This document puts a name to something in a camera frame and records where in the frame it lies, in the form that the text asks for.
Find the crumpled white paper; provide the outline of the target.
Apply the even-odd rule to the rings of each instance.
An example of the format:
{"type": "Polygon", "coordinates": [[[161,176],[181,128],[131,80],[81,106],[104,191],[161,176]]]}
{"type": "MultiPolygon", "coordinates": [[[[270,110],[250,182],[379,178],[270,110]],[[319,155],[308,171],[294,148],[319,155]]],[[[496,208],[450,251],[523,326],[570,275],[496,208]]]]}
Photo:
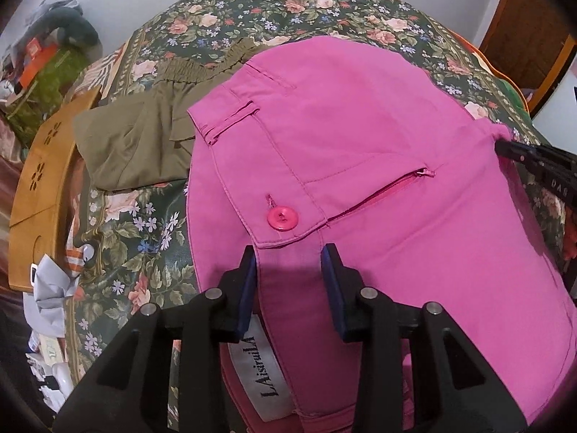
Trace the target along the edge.
{"type": "Polygon", "coordinates": [[[29,280],[31,291],[22,297],[31,328],[26,360],[44,403],[57,412],[73,391],[61,341],[66,335],[65,302],[75,294],[77,281],[48,255],[30,266],[29,280]]]}

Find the green patterned bag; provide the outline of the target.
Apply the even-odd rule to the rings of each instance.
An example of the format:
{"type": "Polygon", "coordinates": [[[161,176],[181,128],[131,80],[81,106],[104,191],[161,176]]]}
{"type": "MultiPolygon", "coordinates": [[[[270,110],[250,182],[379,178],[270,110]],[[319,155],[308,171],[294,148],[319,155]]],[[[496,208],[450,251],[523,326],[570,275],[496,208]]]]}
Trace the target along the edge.
{"type": "Polygon", "coordinates": [[[88,60],[80,50],[59,47],[29,86],[3,106],[8,124],[23,144],[29,145],[40,125],[59,110],[67,91],[86,66],[88,60]]]}

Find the orange box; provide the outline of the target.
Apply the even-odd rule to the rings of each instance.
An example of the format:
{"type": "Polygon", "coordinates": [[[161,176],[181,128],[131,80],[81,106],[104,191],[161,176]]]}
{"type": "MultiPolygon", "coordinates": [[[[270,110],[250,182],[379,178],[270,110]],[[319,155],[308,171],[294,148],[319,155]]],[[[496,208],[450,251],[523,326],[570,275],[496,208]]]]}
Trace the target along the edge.
{"type": "Polygon", "coordinates": [[[33,78],[53,59],[58,52],[58,45],[42,45],[36,37],[26,44],[25,67],[19,78],[22,88],[27,88],[33,78]]]}

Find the floral bedspread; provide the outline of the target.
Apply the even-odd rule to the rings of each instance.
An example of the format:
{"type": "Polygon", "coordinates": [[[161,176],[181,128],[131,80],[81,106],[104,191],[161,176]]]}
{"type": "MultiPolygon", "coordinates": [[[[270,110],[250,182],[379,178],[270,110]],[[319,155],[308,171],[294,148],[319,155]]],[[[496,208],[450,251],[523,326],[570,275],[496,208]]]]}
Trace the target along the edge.
{"type": "MultiPolygon", "coordinates": [[[[397,53],[422,69],[435,87],[474,118],[485,117],[506,126],[511,138],[499,140],[548,146],[524,107],[511,99],[500,80],[483,69],[447,29],[400,0],[181,0],[138,33],[137,63],[128,86],[116,92],[114,101],[150,90],[162,66],[174,57],[215,66],[243,38],[268,50],[318,36],[397,53]]],[[[558,217],[565,204],[538,184],[522,164],[505,159],[517,170],[559,271],[552,251],[560,243],[562,223],[555,221],[552,231],[547,232],[538,213],[558,217]]],[[[208,290],[199,287],[189,240],[191,165],[185,179],[119,192],[95,187],[91,193],[89,216],[92,222],[102,224],[103,237],[79,293],[85,302],[80,328],[92,364],[143,305],[155,303],[168,309],[185,305],[208,290]]],[[[250,326],[239,342],[220,347],[229,431],[233,417],[239,416],[243,428],[252,432],[229,393],[222,367],[223,349],[245,342],[249,332],[250,326]]],[[[168,408],[170,396],[176,395],[177,411],[180,349],[180,341],[174,341],[168,408]]],[[[534,421],[526,419],[527,426],[521,432],[547,420],[563,427],[563,415],[575,407],[575,397],[576,363],[541,415],[534,421]]]]}

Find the wooden door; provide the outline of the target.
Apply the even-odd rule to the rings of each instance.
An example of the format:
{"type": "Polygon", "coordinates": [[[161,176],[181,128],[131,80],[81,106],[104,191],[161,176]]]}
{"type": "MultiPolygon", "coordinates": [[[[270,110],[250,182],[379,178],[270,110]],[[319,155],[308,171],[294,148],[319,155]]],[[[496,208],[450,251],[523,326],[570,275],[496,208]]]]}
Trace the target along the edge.
{"type": "Polygon", "coordinates": [[[538,113],[576,56],[576,39],[551,0],[500,0],[480,45],[491,66],[538,113]]]}

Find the wooden board with flower cutouts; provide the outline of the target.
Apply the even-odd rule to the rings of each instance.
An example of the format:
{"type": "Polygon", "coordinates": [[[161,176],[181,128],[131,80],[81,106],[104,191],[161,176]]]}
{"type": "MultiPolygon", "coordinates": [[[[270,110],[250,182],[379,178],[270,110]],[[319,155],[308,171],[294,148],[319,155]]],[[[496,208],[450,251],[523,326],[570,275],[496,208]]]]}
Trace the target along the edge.
{"type": "Polygon", "coordinates": [[[70,175],[78,157],[73,118],[100,101],[94,88],[63,105],[38,129],[28,152],[12,207],[8,283],[32,291],[30,268],[45,255],[63,264],[69,214],[70,175]]]}

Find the olive green shorts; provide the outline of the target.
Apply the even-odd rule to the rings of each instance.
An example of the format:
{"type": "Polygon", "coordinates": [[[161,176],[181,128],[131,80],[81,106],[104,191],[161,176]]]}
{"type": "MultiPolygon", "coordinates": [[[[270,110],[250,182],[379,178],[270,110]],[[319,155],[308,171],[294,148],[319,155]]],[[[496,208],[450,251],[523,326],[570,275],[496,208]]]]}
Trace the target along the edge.
{"type": "Polygon", "coordinates": [[[76,148],[93,186],[119,192],[187,178],[195,143],[188,108],[266,49],[243,38],[215,66],[174,57],[150,90],[75,116],[76,148]]]}

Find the pink pants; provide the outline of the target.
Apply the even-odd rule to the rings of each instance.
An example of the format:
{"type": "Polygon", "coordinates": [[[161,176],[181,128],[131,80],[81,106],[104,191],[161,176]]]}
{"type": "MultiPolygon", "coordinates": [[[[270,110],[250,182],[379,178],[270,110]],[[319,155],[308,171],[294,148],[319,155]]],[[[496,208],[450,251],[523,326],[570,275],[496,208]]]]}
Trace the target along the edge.
{"type": "Polygon", "coordinates": [[[321,252],[394,301],[446,308],[528,421],[576,363],[576,308],[515,166],[401,55],[318,36],[268,49],[189,108],[187,221],[199,287],[247,246],[257,298],[222,351],[252,432],[353,422],[361,349],[332,325],[321,252]]]}

